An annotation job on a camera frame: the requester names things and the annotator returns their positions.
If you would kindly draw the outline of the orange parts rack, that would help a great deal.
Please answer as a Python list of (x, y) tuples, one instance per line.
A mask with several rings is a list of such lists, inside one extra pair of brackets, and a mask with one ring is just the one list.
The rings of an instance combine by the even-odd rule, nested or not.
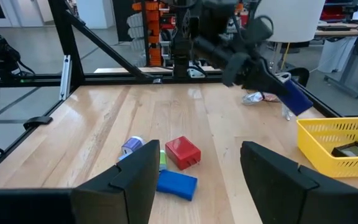
[(133, 10), (141, 12), (146, 66), (161, 66), (160, 16), (165, 3), (161, 0), (134, 0)]

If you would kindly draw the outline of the clear plastic wrapper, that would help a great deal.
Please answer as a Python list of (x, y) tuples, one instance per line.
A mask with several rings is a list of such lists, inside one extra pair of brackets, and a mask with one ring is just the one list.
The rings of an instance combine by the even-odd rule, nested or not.
[(244, 105), (253, 105), (253, 104), (256, 104), (256, 103), (261, 102), (261, 101), (268, 101), (268, 102), (273, 102), (273, 103), (281, 103), (283, 117), (287, 121), (291, 120), (291, 117), (293, 116), (293, 113), (274, 94), (256, 91), (256, 92), (253, 92), (253, 93), (247, 93), (242, 97), (242, 103)]

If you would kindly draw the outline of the purple and white charger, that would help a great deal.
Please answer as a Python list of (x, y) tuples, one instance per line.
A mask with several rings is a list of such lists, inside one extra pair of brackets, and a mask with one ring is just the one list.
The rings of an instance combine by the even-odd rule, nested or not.
[(145, 144), (145, 141), (138, 136), (131, 136), (121, 147), (124, 155), (131, 154)]

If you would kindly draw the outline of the green and white charger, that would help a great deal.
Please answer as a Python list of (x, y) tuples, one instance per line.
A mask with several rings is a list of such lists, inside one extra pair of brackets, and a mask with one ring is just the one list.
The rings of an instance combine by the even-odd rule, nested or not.
[(160, 150), (159, 171), (167, 170), (167, 155), (164, 150)]

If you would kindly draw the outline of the navy blue power bank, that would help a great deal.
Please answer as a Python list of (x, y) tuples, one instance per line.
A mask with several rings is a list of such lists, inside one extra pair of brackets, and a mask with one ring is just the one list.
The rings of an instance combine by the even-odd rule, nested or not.
[(313, 107), (313, 102), (297, 87), (295, 82), (287, 80), (283, 86), (287, 92), (279, 95), (278, 98), (295, 116)]

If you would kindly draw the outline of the black charger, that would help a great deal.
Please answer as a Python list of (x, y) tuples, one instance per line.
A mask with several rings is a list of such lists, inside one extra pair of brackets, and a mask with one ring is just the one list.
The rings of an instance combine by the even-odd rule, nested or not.
[(334, 157), (358, 157), (358, 142), (335, 147), (331, 154)]

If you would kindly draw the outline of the white arm base bracket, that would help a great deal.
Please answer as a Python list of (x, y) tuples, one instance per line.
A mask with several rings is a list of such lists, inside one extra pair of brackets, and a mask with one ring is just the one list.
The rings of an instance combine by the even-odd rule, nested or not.
[(198, 60), (189, 61), (187, 73), (191, 78), (205, 78), (206, 72), (201, 68), (202, 63)]

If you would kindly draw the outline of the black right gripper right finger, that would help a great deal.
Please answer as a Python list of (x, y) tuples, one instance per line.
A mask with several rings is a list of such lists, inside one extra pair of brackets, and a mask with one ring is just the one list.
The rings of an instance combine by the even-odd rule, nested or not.
[(358, 224), (358, 189), (252, 141), (241, 167), (263, 224)]

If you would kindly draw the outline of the table lamp white shade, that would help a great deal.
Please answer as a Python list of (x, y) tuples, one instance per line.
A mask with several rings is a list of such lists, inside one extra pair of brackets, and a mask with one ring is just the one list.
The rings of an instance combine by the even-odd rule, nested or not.
[(311, 41), (316, 33), (325, 0), (260, 0), (255, 15), (267, 16), (273, 24), (275, 42), (273, 72), (278, 72), (278, 55), (283, 43)]

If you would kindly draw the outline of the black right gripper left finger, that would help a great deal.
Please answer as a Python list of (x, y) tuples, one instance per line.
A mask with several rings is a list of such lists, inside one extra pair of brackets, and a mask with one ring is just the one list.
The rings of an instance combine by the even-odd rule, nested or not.
[(151, 140), (74, 188), (76, 224), (148, 224), (159, 175), (160, 142)]

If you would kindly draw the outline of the blue rectangular power bank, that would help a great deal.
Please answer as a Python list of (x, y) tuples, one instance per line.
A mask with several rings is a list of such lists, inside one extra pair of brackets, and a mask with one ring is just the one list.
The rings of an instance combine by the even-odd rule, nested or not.
[(196, 177), (162, 170), (158, 177), (157, 191), (192, 201), (197, 183), (198, 179)]

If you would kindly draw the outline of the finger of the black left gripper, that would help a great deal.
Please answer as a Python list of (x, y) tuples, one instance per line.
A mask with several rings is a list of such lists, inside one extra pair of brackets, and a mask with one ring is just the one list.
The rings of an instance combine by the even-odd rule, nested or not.
[(269, 70), (265, 59), (258, 59), (251, 70), (246, 73), (243, 88), (275, 95), (287, 95), (284, 84)]

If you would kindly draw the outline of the large red charger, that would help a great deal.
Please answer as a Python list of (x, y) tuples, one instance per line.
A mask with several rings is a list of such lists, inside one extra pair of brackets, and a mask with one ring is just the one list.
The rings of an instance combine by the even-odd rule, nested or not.
[(179, 170), (185, 170), (201, 160), (201, 151), (185, 136), (167, 142), (165, 152)]

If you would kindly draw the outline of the yellow plastic basket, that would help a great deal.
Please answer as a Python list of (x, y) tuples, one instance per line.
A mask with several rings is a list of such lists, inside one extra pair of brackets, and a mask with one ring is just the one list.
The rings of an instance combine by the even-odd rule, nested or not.
[(334, 157), (335, 147), (358, 142), (358, 117), (299, 119), (298, 148), (320, 173), (358, 177), (358, 157)]

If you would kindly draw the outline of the silver aluminium bracket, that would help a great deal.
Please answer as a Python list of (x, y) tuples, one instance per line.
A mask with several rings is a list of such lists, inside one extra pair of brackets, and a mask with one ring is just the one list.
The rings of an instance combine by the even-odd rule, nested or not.
[(65, 101), (70, 93), (71, 65), (72, 65), (71, 55), (65, 55), (63, 58), (59, 100)]

